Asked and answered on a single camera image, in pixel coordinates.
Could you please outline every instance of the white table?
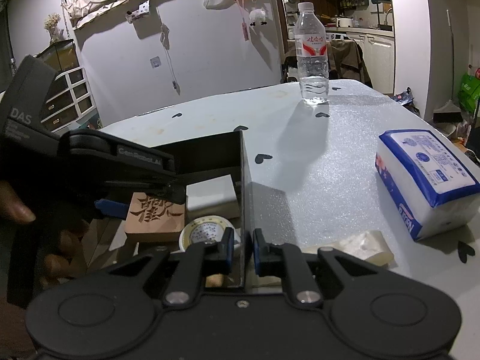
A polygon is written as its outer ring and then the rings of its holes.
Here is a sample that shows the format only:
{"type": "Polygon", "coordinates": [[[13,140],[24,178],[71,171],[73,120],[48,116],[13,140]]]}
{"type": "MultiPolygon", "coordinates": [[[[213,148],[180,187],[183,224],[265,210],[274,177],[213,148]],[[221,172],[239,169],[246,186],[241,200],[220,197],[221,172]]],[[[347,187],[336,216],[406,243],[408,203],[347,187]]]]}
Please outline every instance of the white table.
{"type": "MultiPolygon", "coordinates": [[[[459,360],[480,356],[480,256],[463,264],[457,254],[459,240],[480,251],[480,216],[469,229],[411,240],[376,173],[377,139],[385,130],[435,130],[386,96],[357,81],[336,80],[329,103],[310,107],[298,84],[289,83],[193,100],[103,131],[154,147],[239,125],[248,127],[255,226],[268,242],[307,247],[381,230],[395,254],[393,271],[440,288],[460,305],[463,325],[451,353],[459,360]],[[330,117],[315,117],[319,112],[330,117]],[[273,158],[257,164],[257,154],[273,158]]],[[[455,154],[466,159],[456,148],[455,154]]],[[[479,168],[471,171],[480,179],[479,168]]]]}

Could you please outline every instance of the blue circle logo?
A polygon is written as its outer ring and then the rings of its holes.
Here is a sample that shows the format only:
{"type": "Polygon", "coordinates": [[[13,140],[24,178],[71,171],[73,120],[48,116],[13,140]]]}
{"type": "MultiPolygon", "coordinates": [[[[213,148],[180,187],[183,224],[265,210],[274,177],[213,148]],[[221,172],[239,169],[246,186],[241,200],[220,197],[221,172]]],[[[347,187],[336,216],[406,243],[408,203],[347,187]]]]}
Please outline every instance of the blue circle logo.
{"type": "Polygon", "coordinates": [[[412,138],[405,138],[402,143],[409,146],[417,146],[417,143],[412,138]]]}
{"type": "Polygon", "coordinates": [[[422,161],[422,162],[429,162],[430,161],[430,157],[427,156],[425,153],[417,153],[417,158],[422,161]]]}

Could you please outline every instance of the blue and white tissue package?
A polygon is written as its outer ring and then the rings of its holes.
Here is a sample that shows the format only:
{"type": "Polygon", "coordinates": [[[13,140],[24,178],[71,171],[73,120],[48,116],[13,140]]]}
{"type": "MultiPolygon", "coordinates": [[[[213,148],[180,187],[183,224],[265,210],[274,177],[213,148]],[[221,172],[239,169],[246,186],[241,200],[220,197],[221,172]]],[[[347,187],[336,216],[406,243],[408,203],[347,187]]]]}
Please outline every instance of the blue and white tissue package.
{"type": "Polygon", "coordinates": [[[478,212],[480,184],[468,168],[476,165],[452,148],[429,130],[379,137],[375,167],[414,240],[465,225],[478,212]]]}

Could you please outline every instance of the silver bolt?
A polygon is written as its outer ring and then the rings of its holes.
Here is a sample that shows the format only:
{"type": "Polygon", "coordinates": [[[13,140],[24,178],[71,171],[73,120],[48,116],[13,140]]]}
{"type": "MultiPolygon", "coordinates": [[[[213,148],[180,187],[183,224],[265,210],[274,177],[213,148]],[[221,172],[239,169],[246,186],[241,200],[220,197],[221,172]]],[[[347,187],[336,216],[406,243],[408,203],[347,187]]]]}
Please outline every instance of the silver bolt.
{"type": "Polygon", "coordinates": [[[190,297],[183,291],[170,292],[165,296],[165,300],[170,304],[184,304],[188,302],[188,299],[190,299],[190,297]]]}
{"type": "Polygon", "coordinates": [[[239,300],[237,302],[237,307],[240,307],[241,309],[246,309],[249,305],[250,303],[248,302],[248,300],[239,300]]]}
{"type": "Polygon", "coordinates": [[[315,291],[301,291],[297,293],[297,299],[300,303],[315,303],[321,298],[320,294],[315,291]]]}

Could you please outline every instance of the hanging plush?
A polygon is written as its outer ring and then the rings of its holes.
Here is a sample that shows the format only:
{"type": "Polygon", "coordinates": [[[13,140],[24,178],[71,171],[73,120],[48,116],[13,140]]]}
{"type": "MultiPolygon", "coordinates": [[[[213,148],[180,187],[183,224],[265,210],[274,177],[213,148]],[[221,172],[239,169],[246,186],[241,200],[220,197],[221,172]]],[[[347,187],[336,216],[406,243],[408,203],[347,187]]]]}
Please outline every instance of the hanging plush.
{"type": "Polygon", "coordinates": [[[266,12],[263,8],[253,9],[250,12],[250,25],[255,26],[256,23],[260,23],[260,25],[267,24],[267,22],[266,22],[266,12]]]}

